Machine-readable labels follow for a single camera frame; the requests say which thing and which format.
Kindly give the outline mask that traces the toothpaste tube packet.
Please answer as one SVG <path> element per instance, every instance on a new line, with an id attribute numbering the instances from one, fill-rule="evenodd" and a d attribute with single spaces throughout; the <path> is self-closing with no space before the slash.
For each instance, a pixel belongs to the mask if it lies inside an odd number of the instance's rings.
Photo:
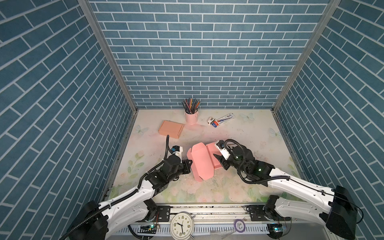
<path id="1" fill-rule="evenodd" d="M 225 115 L 219 119 L 213 119 L 211 121 L 210 125 L 213 126 L 214 128 L 217 128 L 218 126 L 223 125 L 223 124 L 227 123 L 228 121 L 231 121 L 235 118 L 236 118 L 236 116 L 233 113 L 230 113 L 230 114 L 227 114 L 227 115 Z"/>

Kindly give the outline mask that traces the pink pencil cup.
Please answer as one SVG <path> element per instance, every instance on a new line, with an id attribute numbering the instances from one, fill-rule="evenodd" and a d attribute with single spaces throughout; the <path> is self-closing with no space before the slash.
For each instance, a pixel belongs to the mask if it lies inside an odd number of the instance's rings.
<path id="1" fill-rule="evenodd" d="M 186 118 L 186 123 L 188 125 L 194 125 L 198 122 L 198 116 L 199 116 L 199 112 L 195 112 L 194 114 L 188 114 L 187 112 L 185 112 L 185 118 Z"/>

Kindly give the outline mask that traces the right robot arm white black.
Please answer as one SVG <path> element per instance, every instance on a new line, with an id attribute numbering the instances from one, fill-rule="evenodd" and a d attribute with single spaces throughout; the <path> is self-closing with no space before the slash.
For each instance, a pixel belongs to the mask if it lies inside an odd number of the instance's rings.
<path id="1" fill-rule="evenodd" d="M 361 209 L 346 188 L 324 187 L 292 176 L 269 163 L 256 160 L 249 149 L 231 139 L 218 141 L 216 148 L 220 154 L 214 154 L 214 157 L 221 166 L 225 170 L 235 168 L 245 184 L 263 185 L 299 198 L 290 201 L 277 195 L 269 196 L 263 207 L 267 219 L 305 220 L 325 226 L 345 240 L 355 239 Z"/>

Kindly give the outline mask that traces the pink paper box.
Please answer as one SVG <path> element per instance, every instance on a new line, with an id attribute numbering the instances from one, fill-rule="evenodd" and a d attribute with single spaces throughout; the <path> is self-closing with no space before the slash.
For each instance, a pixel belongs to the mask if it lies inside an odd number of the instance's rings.
<path id="1" fill-rule="evenodd" d="M 207 145 L 198 143 L 188 150 L 187 157 L 193 161 L 191 170 L 197 182 L 203 182 L 212 178 L 215 170 L 222 168 L 221 163 L 214 154 L 219 157 L 222 155 L 216 143 Z"/>

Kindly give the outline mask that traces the purple tape roll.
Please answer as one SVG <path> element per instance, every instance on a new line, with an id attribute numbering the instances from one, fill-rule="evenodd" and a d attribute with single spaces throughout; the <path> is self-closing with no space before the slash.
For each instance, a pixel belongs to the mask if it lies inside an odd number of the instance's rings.
<path id="1" fill-rule="evenodd" d="M 237 233 L 244 233 L 246 230 L 245 221 L 241 219 L 236 219 L 234 222 L 234 229 Z"/>

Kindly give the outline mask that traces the right circuit board green led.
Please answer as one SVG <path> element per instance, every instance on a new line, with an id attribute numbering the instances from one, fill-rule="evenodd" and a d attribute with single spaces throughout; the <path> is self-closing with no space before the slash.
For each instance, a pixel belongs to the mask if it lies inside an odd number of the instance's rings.
<path id="1" fill-rule="evenodd" d="M 281 224 L 268 224 L 267 236 L 274 240 L 279 240 L 284 234 L 284 228 Z"/>

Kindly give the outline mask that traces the left circuit board green led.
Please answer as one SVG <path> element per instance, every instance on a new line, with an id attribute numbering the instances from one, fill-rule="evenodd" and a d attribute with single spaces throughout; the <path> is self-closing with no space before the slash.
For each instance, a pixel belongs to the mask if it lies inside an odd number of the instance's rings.
<path id="1" fill-rule="evenodd" d="M 157 227 L 155 225 L 140 225 L 138 228 L 138 234 L 150 234 L 155 235 L 157 232 Z"/>

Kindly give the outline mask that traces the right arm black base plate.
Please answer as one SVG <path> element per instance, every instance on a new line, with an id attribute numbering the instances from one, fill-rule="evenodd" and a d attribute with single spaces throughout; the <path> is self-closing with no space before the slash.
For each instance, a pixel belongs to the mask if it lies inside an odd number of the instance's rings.
<path id="1" fill-rule="evenodd" d="M 249 205 L 245 207 L 246 211 L 249 213 L 251 221 L 260 222 L 260 221 L 290 221 L 290 217 L 280 216 L 274 209 L 265 210 L 263 205 Z"/>

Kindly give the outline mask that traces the orange paper box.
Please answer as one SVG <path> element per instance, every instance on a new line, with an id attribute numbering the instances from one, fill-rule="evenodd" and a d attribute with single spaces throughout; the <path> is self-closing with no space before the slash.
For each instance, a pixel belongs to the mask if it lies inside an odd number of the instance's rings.
<path id="1" fill-rule="evenodd" d="M 184 129 L 184 124 L 171 121 L 163 121 L 159 128 L 159 134 L 162 136 L 170 136 L 170 138 L 179 139 Z"/>

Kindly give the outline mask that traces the aluminium front rail frame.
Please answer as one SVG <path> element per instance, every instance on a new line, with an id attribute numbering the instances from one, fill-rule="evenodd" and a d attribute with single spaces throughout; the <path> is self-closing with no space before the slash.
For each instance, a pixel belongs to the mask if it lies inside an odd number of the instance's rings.
<path id="1" fill-rule="evenodd" d="M 281 224 L 284 234 L 279 240 L 337 240 L 338 236 L 331 233 L 325 227 L 300 219 L 290 221 L 251 221 L 249 213 L 245 207 L 251 204 L 175 204 L 171 206 L 170 220 L 168 222 L 148 222 L 142 220 L 135 222 L 117 232 L 112 236 L 133 236 L 135 240 L 153 240 L 156 237 L 171 237 L 170 223 L 172 218 L 180 213 L 187 212 L 194 218 L 195 231 L 194 239 L 199 236 L 219 237 L 222 240 L 229 239 L 230 235 L 235 237 L 248 237 L 255 235 L 259 239 L 273 240 L 267 236 L 268 224 Z M 237 233 L 234 229 L 236 219 L 245 221 L 246 230 L 244 233 Z M 138 234 L 140 225 L 155 225 L 157 232 L 155 235 Z"/>

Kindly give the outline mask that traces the coloured pencils bunch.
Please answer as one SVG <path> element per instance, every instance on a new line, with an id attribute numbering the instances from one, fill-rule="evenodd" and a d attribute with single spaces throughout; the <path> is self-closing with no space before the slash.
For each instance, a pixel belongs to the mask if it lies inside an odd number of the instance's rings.
<path id="1" fill-rule="evenodd" d="M 198 111 L 201 101 L 198 99 L 188 98 L 182 101 L 182 105 L 187 114 L 193 115 Z"/>

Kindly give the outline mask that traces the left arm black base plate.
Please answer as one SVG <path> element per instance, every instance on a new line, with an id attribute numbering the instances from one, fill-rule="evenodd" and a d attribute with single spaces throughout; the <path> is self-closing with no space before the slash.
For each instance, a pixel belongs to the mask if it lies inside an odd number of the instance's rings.
<path id="1" fill-rule="evenodd" d="M 170 220 L 171 206 L 156 206 L 150 208 L 146 220 L 148 222 L 168 222 Z"/>

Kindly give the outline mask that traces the circuit board green led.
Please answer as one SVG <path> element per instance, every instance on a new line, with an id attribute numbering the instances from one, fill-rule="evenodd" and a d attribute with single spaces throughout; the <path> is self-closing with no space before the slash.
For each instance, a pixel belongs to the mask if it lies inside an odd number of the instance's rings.
<path id="1" fill-rule="evenodd" d="M 138 234 L 150 234 L 155 235 L 157 232 L 157 227 L 155 225 L 140 225 L 138 228 Z"/>
<path id="2" fill-rule="evenodd" d="M 284 234 L 284 228 L 281 224 L 268 224 L 267 236 L 274 240 L 279 240 Z"/>

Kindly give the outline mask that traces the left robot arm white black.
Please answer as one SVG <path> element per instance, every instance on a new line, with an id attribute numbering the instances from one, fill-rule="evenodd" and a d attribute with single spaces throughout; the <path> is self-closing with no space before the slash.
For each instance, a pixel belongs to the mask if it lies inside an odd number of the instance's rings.
<path id="1" fill-rule="evenodd" d="M 136 187 L 111 200 L 86 203 L 61 239 L 106 240 L 135 222 L 153 219 L 158 208 L 153 197 L 179 176 L 189 174 L 192 163 L 172 154 L 142 175 Z"/>

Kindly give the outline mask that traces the white alarm clock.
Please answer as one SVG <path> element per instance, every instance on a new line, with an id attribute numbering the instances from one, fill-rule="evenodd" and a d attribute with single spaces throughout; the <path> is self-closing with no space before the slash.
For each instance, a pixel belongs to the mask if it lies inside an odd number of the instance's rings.
<path id="1" fill-rule="evenodd" d="M 170 233 L 174 240 L 193 240 L 194 218 L 187 212 L 176 214 L 170 223 Z"/>

